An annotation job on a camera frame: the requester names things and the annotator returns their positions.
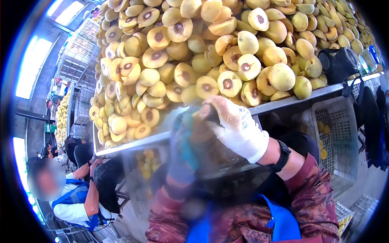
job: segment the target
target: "stainless steel table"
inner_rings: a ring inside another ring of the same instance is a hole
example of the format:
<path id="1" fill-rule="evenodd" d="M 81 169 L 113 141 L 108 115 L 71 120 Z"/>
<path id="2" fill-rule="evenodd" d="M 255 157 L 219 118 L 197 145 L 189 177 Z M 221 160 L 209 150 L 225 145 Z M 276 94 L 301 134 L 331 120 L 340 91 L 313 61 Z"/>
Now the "stainless steel table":
<path id="1" fill-rule="evenodd" d="M 366 80 L 376 78 L 379 76 L 380 76 L 380 73 L 376 73 L 376 74 L 365 76 L 362 79 L 364 81 L 366 81 Z M 326 87 L 323 87 L 320 89 L 313 90 L 311 96 L 306 100 L 299 100 L 297 97 L 291 96 L 291 97 L 287 97 L 285 99 L 276 100 L 276 101 L 268 102 L 265 104 L 261 104 L 261 105 L 258 105 L 256 107 L 251 107 L 251 108 L 249 108 L 249 110 L 250 110 L 252 115 L 257 115 L 257 114 L 261 114 L 264 112 L 275 110 L 275 109 L 278 109 L 281 107 L 285 107 L 288 105 L 302 103 L 302 102 L 305 102 L 307 100 L 311 100 L 311 99 L 314 99 L 314 98 L 317 98 L 320 96 L 324 96 L 326 94 L 337 92 L 337 91 L 342 90 L 342 89 L 343 89 L 343 84 L 334 84 L 334 85 L 330 85 L 330 86 L 326 86 Z M 97 130 L 96 126 L 93 125 L 93 145 L 94 145 L 95 154 L 97 156 L 108 155 L 108 154 L 112 154 L 112 153 L 116 153 L 119 151 L 129 149 L 129 148 L 133 148 L 136 146 L 146 145 L 146 144 L 150 144 L 150 143 L 161 142 L 161 141 L 167 140 L 170 137 L 170 129 L 171 129 L 172 122 L 173 122 L 174 118 L 179 113 L 185 111 L 186 109 L 187 109 L 187 107 L 185 107 L 185 108 L 180 107 L 180 108 L 177 108 L 177 109 L 173 110 L 172 112 L 170 112 L 165 117 L 162 124 L 158 126 L 158 129 L 156 131 L 157 134 L 149 136 L 147 138 L 137 140 L 137 141 L 133 141 L 131 143 L 126 143 L 126 144 L 123 144 L 123 145 L 120 145 L 120 146 L 117 146 L 114 148 L 105 149 L 105 150 L 99 150 L 99 148 L 101 148 L 101 145 L 99 144 L 98 139 L 97 139 L 97 131 L 98 130 Z"/>

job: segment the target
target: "worker's arm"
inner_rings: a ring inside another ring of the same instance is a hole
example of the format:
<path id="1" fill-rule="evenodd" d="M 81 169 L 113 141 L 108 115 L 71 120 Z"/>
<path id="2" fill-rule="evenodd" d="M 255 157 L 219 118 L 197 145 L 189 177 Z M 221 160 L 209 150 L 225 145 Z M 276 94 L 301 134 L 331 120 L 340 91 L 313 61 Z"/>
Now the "worker's arm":
<path id="1" fill-rule="evenodd" d="M 101 164 L 103 161 L 101 159 L 97 159 L 93 162 L 90 169 L 90 175 L 93 176 L 93 170 L 97 165 Z M 86 199 L 84 202 L 85 212 L 88 217 L 95 215 L 98 213 L 99 206 L 99 196 L 95 183 L 91 180 L 89 182 L 88 194 L 86 195 Z"/>
<path id="2" fill-rule="evenodd" d="M 178 185 L 170 176 L 167 183 Z M 149 228 L 146 230 L 147 242 L 184 243 L 188 225 L 181 217 L 183 200 L 170 198 L 165 186 L 159 189 L 150 208 Z"/>
<path id="3" fill-rule="evenodd" d="M 80 168 L 78 168 L 75 172 L 73 172 L 74 179 L 80 180 L 86 177 L 90 173 L 90 168 L 88 164 L 84 164 Z"/>
<path id="4" fill-rule="evenodd" d="M 220 125 L 209 122 L 209 126 L 226 147 L 250 163 L 277 163 L 280 157 L 278 141 L 269 138 L 266 131 L 255 125 L 245 107 L 221 96 L 210 96 L 204 103 L 216 109 Z M 333 190 L 329 187 L 330 174 L 319 169 L 312 155 L 308 154 L 305 158 L 290 150 L 287 163 L 277 175 L 285 181 L 292 196 L 292 211 L 299 223 L 301 237 L 321 235 L 323 242 L 338 242 Z"/>
<path id="5" fill-rule="evenodd" d="M 184 243 L 188 225 L 181 217 L 186 189 L 195 180 L 197 162 L 194 159 L 189 137 L 192 132 L 191 107 L 177 116 L 171 133 L 172 161 L 168 168 L 166 184 L 159 189 L 151 205 L 148 242 Z"/>
<path id="6" fill-rule="evenodd" d="M 291 175 L 291 169 L 285 168 L 287 170 L 290 172 L 285 174 Z M 333 189 L 329 187 L 330 179 L 330 173 L 319 168 L 315 158 L 308 154 L 298 172 L 284 182 L 292 196 L 292 211 L 302 238 L 321 235 L 324 243 L 339 242 L 339 224 L 332 198 Z"/>

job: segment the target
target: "gray plastic crate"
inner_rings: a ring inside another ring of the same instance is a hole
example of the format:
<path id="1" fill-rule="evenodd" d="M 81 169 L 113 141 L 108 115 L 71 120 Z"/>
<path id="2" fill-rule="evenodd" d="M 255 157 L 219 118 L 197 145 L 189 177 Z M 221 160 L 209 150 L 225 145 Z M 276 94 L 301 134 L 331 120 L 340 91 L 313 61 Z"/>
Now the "gray plastic crate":
<path id="1" fill-rule="evenodd" d="M 364 231 L 373 216 L 378 203 L 379 200 L 363 194 L 351 207 L 350 210 L 353 211 L 354 216 L 345 235 L 346 242 L 355 242 L 357 240 L 357 237 Z"/>
<path id="2" fill-rule="evenodd" d="M 328 125 L 330 133 L 319 133 L 317 121 Z M 327 157 L 318 164 L 331 173 L 329 184 L 336 198 L 350 188 L 357 177 L 358 133 L 352 102 L 344 97 L 317 102 L 302 113 L 301 122 L 304 132 L 316 140 L 318 147 L 320 140 L 323 142 Z"/>
<path id="3" fill-rule="evenodd" d="M 354 221 L 358 222 L 371 203 L 375 200 L 371 196 L 363 194 L 356 203 L 350 208 L 351 211 L 355 212 Z"/>

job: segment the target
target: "concrete floor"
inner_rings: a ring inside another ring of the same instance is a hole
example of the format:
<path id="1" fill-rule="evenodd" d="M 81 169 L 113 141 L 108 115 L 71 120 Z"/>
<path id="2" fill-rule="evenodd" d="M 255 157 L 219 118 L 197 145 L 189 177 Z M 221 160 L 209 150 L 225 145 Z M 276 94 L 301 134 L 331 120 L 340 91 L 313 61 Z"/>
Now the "concrete floor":
<path id="1" fill-rule="evenodd" d="M 358 173 L 355 184 L 342 195 L 334 198 L 334 201 L 339 201 L 347 208 L 351 206 L 362 196 L 369 195 L 376 199 L 380 199 L 388 177 L 388 170 L 382 171 L 379 168 L 371 166 L 367 168 L 366 154 L 362 151 L 359 155 Z"/>

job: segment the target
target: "gloved hand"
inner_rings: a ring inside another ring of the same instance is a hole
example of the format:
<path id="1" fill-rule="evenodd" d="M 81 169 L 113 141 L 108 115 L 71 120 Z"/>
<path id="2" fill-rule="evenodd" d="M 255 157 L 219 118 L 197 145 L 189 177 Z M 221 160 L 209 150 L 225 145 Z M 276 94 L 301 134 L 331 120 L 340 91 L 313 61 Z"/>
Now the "gloved hand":
<path id="1" fill-rule="evenodd" d="M 170 135 L 171 163 L 168 174 L 177 182 L 189 185 L 195 180 L 195 171 L 198 163 L 194 150 L 190 144 L 190 136 L 193 130 L 192 114 L 200 107 L 191 106 L 179 114 L 173 122 Z"/>
<path id="2" fill-rule="evenodd" d="M 207 124 L 227 148 L 251 164 L 262 158 L 269 144 L 269 134 L 258 128 L 247 108 L 216 95 L 208 97 L 203 104 L 216 109 L 220 125 L 210 121 Z"/>

